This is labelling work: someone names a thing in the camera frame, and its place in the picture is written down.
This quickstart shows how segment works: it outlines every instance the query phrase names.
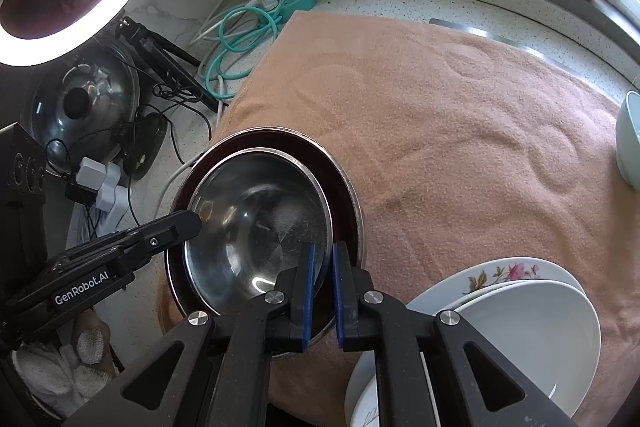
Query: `light blue bowl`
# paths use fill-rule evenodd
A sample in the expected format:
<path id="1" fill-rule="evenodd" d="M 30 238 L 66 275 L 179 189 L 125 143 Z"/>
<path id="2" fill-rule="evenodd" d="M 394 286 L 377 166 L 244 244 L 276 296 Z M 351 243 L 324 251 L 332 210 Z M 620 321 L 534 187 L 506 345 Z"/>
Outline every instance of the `light blue bowl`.
<path id="1" fill-rule="evenodd" d="M 616 161 L 620 174 L 640 191 L 640 94 L 629 91 L 616 121 Z"/>

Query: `metal screw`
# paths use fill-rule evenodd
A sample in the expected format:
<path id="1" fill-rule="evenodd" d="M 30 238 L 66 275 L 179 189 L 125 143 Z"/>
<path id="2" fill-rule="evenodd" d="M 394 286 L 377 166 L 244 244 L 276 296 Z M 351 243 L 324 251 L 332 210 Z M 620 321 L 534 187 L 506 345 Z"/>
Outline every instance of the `metal screw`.
<path id="1" fill-rule="evenodd" d="M 371 290 L 364 294 L 364 301 L 369 304 L 380 304 L 385 299 L 385 296 L 382 293 Z"/>
<path id="2" fill-rule="evenodd" d="M 460 315 L 453 310 L 444 310 L 440 314 L 440 321 L 447 326 L 455 326 L 460 322 Z"/>
<path id="3" fill-rule="evenodd" d="M 189 324 L 192 324 L 193 326 L 201 326 L 206 324 L 208 320 L 209 315 L 207 315 L 207 312 L 197 311 L 191 312 L 191 315 L 189 315 Z"/>
<path id="4" fill-rule="evenodd" d="M 271 290 L 264 294 L 264 300 L 269 304 L 280 304 L 284 301 L 284 293 L 279 292 L 278 290 Z"/>

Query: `ring light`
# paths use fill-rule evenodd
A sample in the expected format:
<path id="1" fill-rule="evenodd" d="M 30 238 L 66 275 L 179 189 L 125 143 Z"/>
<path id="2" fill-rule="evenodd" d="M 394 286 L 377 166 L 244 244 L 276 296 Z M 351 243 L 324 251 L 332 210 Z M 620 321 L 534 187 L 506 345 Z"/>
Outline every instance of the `ring light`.
<path id="1" fill-rule="evenodd" d="M 129 0 L 101 0 L 82 18 L 59 32 L 38 39 L 21 39 L 0 25 L 0 62 L 34 66 L 77 48 L 105 27 Z"/>

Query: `teal cable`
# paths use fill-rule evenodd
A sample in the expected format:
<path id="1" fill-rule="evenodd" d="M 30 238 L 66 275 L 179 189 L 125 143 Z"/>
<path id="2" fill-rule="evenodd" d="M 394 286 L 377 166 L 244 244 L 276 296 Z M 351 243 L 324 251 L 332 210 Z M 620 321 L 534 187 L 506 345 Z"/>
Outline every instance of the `teal cable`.
<path id="1" fill-rule="evenodd" d="M 205 75 L 205 87 L 213 95 L 213 97 L 215 97 L 218 100 L 229 100 L 234 97 L 233 94 L 222 94 L 212 89 L 210 83 L 211 83 L 211 76 L 213 74 L 213 71 L 214 70 L 216 71 L 217 73 L 216 76 L 219 75 L 225 80 L 238 80 L 240 78 L 246 77 L 249 73 L 251 73 L 251 70 L 253 68 L 249 68 L 248 70 L 242 71 L 241 73 L 235 73 L 235 74 L 225 73 L 224 71 L 222 71 L 222 60 L 227 53 L 246 53 L 255 49 L 255 47 L 258 44 L 260 44 L 260 42 L 262 41 L 262 38 L 268 33 L 269 29 L 271 29 L 273 33 L 273 39 L 276 39 L 278 36 L 277 26 L 282 19 L 282 17 L 280 16 L 280 11 L 282 10 L 286 2 L 287 0 L 281 0 L 278 3 L 278 6 L 276 7 L 273 14 L 269 14 L 265 12 L 265 10 L 262 10 L 254 6 L 241 6 L 229 11 L 225 15 L 225 17 L 222 19 L 222 22 L 220 23 L 220 28 L 218 29 L 218 37 L 220 38 L 220 44 L 222 45 L 224 50 L 222 50 L 222 52 L 212 61 Z M 230 44 L 225 39 L 226 22 L 233 15 L 238 14 L 240 12 L 247 12 L 247 11 L 257 13 L 260 17 L 266 20 L 266 23 L 255 30 L 249 31 L 245 35 L 240 35 L 237 39 L 233 40 Z M 247 42 L 247 41 L 250 41 L 247 45 L 243 47 L 237 47 L 238 44 L 241 44 L 242 42 Z"/>

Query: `speckled countertop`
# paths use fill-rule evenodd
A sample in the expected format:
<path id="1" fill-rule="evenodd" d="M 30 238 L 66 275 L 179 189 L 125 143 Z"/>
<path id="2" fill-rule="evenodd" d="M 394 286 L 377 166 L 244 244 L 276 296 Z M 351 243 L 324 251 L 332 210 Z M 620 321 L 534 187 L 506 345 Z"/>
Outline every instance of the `speckled countertop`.
<path id="1" fill-rule="evenodd" d="M 616 101 L 621 101 L 629 88 L 628 80 L 574 40 L 513 11 L 477 0 L 318 0 L 314 10 L 421 22 L 437 18 L 474 26 L 530 46 L 562 62 Z M 206 112 L 206 115 L 210 121 L 215 122 L 213 113 Z M 175 136 L 183 158 L 192 158 L 207 148 L 207 130 L 199 117 L 183 108 L 176 108 L 169 117 L 174 122 Z M 148 175 L 132 185 L 132 205 L 141 223 L 153 218 L 162 186 L 178 167 L 170 135 L 167 133 Z M 161 213 L 169 210 L 179 185 L 180 180 L 170 188 L 163 200 Z M 132 218 L 127 214 L 120 227 L 126 229 L 133 224 Z M 75 235 L 76 229 L 72 226 L 68 245 Z M 158 278 L 163 270 L 163 260 L 156 256 L 136 273 L 136 280 L 126 290 L 119 291 L 94 306 L 97 314 L 110 325 L 111 344 L 125 365 L 161 336 L 155 304 Z"/>

